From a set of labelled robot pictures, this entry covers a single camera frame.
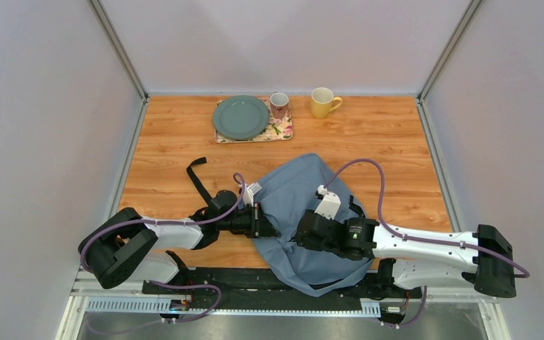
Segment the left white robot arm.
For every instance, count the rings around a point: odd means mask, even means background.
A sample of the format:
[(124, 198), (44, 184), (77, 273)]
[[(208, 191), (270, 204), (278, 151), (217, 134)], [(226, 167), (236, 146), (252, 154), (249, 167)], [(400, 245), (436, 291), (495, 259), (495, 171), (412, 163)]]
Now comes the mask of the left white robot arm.
[(279, 237), (280, 232), (257, 202), (243, 203), (231, 191), (205, 195), (206, 207), (183, 220), (150, 220), (134, 208), (124, 208), (83, 239), (78, 247), (81, 265), (102, 288), (126, 280), (154, 280), (172, 294), (184, 291), (188, 274), (173, 255), (155, 250), (197, 250), (216, 242), (226, 231), (250, 239)]

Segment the blue-grey fabric backpack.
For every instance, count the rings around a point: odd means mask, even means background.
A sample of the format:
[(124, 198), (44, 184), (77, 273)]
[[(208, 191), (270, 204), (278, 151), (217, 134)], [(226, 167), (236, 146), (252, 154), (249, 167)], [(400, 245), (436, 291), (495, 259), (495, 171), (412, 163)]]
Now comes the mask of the blue-grey fabric backpack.
[[(209, 193), (191, 167), (187, 168), (187, 173), (205, 200)], [(235, 180), (240, 186), (236, 195), (242, 199), (248, 185), (241, 176), (236, 176)], [(318, 155), (299, 156), (266, 174), (257, 183), (262, 189), (255, 195), (255, 200), (281, 236), (253, 239), (254, 246), (277, 279), (306, 295), (320, 297), (332, 290), (354, 286), (364, 278), (372, 259), (352, 261), (329, 252), (308, 250), (294, 242), (305, 211), (315, 211), (320, 202), (316, 196), (320, 185), (341, 200), (335, 220), (366, 218), (361, 207), (354, 203), (351, 191)]]

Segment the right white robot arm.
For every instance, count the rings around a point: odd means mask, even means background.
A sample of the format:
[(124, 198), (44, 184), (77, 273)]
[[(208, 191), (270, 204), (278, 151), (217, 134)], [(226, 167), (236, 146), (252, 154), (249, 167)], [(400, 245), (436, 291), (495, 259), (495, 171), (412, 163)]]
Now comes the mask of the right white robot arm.
[(364, 217), (338, 222), (306, 210), (294, 240), (352, 261), (379, 258), (375, 286), (386, 297), (401, 289), (467, 285), (491, 297), (516, 297), (513, 247), (491, 225), (474, 232), (430, 232)]

